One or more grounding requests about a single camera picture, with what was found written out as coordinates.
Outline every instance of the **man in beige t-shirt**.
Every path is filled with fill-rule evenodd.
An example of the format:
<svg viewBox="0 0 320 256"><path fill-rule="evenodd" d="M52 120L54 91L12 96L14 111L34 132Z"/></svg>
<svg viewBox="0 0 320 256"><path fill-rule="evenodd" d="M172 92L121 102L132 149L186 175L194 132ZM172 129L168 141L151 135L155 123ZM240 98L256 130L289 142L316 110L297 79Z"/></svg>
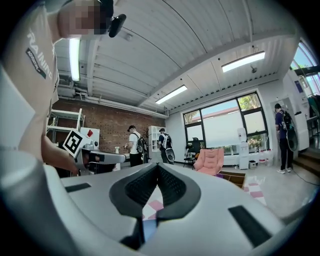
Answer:
<svg viewBox="0 0 320 256"><path fill-rule="evenodd" d="M35 4L12 32L1 59L15 87L35 110L19 149L74 174L78 170L73 157L46 136L47 115L58 100L54 44L61 39L93 34L101 21L108 23L113 15L113 1L106 1L107 11L102 11L98 0L69 0L52 13L47 13L43 2Z"/></svg>

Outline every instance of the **black rectangular slot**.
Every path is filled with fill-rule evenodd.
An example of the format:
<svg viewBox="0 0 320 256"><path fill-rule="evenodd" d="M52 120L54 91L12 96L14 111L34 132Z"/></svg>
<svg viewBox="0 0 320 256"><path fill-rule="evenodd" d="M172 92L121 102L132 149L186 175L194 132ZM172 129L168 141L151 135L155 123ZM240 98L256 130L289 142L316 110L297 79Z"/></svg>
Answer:
<svg viewBox="0 0 320 256"><path fill-rule="evenodd" d="M66 186L65 190L67 191L67 193L70 193L70 192L75 192L75 191L79 191L79 190L84 190L84 189L87 189L90 187L91 186L88 183L82 183L82 184L78 184L78 185Z"/></svg>
<svg viewBox="0 0 320 256"><path fill-rule="evenodd" d="M254 247L271 238L266 229L241 205L228 209Z"/></svg>

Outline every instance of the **brick wall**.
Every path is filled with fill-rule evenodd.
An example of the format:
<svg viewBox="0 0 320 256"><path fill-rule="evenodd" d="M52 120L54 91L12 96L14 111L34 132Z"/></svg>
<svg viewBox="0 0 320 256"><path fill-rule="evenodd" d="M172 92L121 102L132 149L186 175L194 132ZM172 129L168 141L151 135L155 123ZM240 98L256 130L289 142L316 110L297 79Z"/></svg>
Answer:
<svg viewBox="0 0 320 256"><path fill-rule="evenodd" d="M129 152L124 149L124 144L129 141L127 129L130 125L134 125L140 134L144 134L149 126L165 126L165 120L161 118L76 100L60 99L52 108L71 112L82 109L84 127L100 129L99 149L105 152L115 152L115 147L120 147L121 154ZM61 118L58 125L75 128L77 121ZM55 142L64 141L67 135L66 132L57 132Z"/></svg>

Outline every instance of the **backpack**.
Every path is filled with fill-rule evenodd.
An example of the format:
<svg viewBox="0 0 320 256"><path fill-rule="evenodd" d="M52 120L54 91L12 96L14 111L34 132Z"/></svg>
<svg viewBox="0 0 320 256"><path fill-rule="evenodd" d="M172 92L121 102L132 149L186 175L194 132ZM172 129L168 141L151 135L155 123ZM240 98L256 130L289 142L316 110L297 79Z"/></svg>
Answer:
<svg viewBox="0 0 320 256"><path fill-rule="evenodd" d="M136 133L133 133L138 138L138 142L136 144L136 151L141 154L147 151L147 142L144 137L138 136Z"/></svg>
<svg viewBox="0 0 320 256"><path fill-rule="evenodd" d="M163 147L164 149L167 149L167 141L169 141L170 147L168 147L168 148L172 149L172 140L171 140L170 135L169 135L169 134L167 134L167 135L161 134L161 136L164 137L163 143L161 144L162 147Z"/></svg>
<svg viewBox="0 0 320 256"><path fill-rule="evenodd" d="M282 128L286 131L293 129L292 118L287 111L282 111Z"/></svg>

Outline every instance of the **pink chair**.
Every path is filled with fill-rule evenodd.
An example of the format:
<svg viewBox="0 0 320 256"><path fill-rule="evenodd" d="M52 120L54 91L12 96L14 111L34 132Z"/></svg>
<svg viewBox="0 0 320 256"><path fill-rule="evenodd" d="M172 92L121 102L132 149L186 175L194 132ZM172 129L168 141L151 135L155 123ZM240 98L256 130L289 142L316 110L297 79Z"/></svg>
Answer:
<svg viewBox="0 0 320 256"><path fill-rule="evenodd" d="M201 149L197 161L194 163L196 171L216 175L224 165L224 149Z"/></svg>

